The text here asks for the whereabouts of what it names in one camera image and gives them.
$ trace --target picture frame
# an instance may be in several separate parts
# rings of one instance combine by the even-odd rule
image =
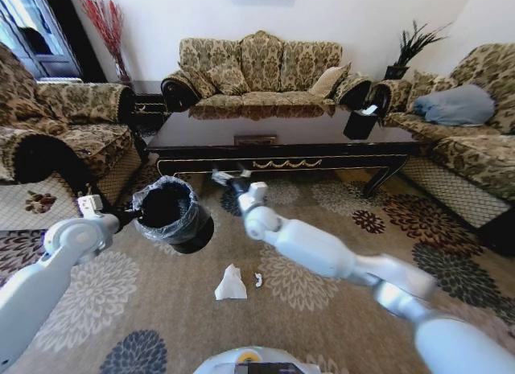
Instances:
[[[277,141],[276,135],[235,135],[235,146],[261,146],[273,145]]]

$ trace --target trash bin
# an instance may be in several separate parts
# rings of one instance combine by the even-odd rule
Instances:
[[[147,239],[164,241],[179,253],[194,253],[210,240],[214,223],[192,187],[182,179],[164,175],[132,196],[140,211],[136,229]]]

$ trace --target blue pillow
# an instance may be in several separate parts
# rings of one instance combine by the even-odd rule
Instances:
[[[495,102],[481,87],[466,84],[432,92],[414,102],[414,112],[426,121],[448,126],[483,125],[495,111]]]

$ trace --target green plant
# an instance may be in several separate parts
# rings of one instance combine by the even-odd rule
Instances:
[[[421,50],[424,49],[425,46],[445,39],[446,36],[438,36],[438,33],[450,25],[451,24],[449,23],[433,31],[422,33],[424,28],[427,27],[427,23],[421,27],[418,27],[416,20],[414,20],[413,34],[411,34],[411,32],[408,30],[404,30],[402,32],[401,55],[399,56],[399,59],[395,65],[405,67],[410,60],[412,60]]]

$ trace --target white wall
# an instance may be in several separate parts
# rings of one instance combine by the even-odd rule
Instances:
[[[344,46],[352,70],[382,78],[398,57],[398,35],[413,18],[438,27],[455,21],[467,0],[114,0],[126,17],[124,53],[130,74],[161,80],[177,68],[184,37],[240,39],[259,29],[285,40],[328,40]],[[113,62],[73,0],[109,79]],[[432,48],[422,53],[430,56]]]
[[[515,0],[469,0],[438,45],[428,71],[449,74],[474,47],[485,43],[515,43]]]

